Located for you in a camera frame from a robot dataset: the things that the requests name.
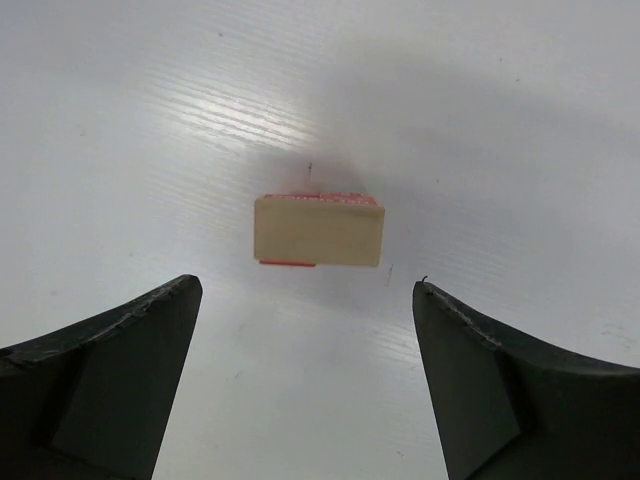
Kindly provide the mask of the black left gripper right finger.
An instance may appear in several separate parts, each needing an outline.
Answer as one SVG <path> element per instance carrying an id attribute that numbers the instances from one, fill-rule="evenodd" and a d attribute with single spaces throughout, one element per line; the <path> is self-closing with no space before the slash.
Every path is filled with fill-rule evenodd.
<path id="1" fill-rule="evenodd" d="M 452 479 L 635 479 L 639 372 L 554 346 L 419 281 L 412 311 Z"/>

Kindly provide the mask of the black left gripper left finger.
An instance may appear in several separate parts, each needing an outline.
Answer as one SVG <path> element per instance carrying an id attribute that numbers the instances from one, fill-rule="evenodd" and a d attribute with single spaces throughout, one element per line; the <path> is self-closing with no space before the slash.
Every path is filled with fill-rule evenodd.
<path id="1" fill-rule="evenodd" d="M 2 478 L 151 478 L 202 294 L 181 275 L 2 348 Z"/>

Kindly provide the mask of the natural wood block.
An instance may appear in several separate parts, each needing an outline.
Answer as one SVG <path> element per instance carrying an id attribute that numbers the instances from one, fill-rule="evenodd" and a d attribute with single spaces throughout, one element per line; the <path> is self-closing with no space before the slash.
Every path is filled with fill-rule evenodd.
<path id="1" fill-rule="evenodd" d="M 297 223 L 288 235 L 291 254 L 308 254 L 316 265 L 376 267 L 380 263 L 385 208 L 318 200 L 288 204 L 287 217 Z"/>

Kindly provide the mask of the red cube block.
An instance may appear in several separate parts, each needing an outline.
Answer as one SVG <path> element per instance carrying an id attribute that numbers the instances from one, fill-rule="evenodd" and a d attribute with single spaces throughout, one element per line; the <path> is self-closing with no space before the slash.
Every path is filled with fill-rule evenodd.
<path id="1" fill-rule="evenodd" d="M 372 196 L 359 193 L 326 193 L 321 194 L 319 199 L 330 203 L 377 206 L 377 202 Z"/>
<path id="2" fill-rule="evenodd" d="M 289 220 L 288 204 L 294 207 L 306 206 L 316 202 L 321 194 L 266 194 L 254 203 L 254 258 L 264 265 L 283 265 L 294 267 L 316 266 L 308 260 L 308 254 L 291 254 L 291 238 L 288 235 L 291 226 L 297 226 Z"/>

